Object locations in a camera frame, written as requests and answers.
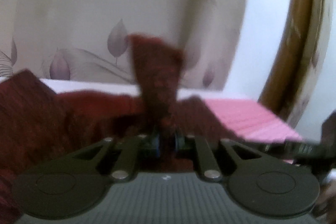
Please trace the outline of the dark red knitted garment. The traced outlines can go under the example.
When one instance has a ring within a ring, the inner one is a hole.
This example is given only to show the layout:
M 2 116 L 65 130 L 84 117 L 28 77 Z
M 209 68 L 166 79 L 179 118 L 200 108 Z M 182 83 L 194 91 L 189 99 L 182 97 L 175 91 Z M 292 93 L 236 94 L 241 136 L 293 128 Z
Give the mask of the dark red knitted garment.
M 167 143 L 180 129 L 209 141 L 237 139 L 200 98 L 177 100 L 181 50 L 140 34 L 129 41 L 138 97 L 93 90 L 56 93 L 30 71 L 1 83 L 1 223 L 22 215 L 11 193 L 17 175 L 104 138 L 159 134 Z

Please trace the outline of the pink checked bed sheet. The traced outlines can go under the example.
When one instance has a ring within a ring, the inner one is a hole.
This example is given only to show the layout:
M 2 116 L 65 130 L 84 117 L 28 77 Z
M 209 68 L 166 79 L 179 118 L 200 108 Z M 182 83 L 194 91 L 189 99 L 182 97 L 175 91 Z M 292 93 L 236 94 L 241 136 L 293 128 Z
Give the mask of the pink checked bed sheet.
M 135 85 L 117 85 L 103 83 L 86 83 L 77 81 L 42 79 L 56 93 L 95 90 L 114 95 L 139 95 Z M 259 103 L 245 97 L 226 98 L 225 92 L 207 92 L 203 90 L 181 89 L 179 99 L 192 95 L 201 97 L 217 118 L 229 129 L 247 140 L 281 142 L 286 139 L 302 140 L 302 137 L 289 125 Z

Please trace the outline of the beige leaf print curtain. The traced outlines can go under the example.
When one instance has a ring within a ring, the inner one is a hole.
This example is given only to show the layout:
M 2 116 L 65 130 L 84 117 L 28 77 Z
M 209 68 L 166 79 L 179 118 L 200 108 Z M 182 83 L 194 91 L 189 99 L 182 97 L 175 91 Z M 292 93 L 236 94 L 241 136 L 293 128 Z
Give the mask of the beige leaf print curtain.
M 1 0 L 1 76 L 133 84 L 131 34 L 185 53 L 184 88 L 222 90 L 246 0 Z

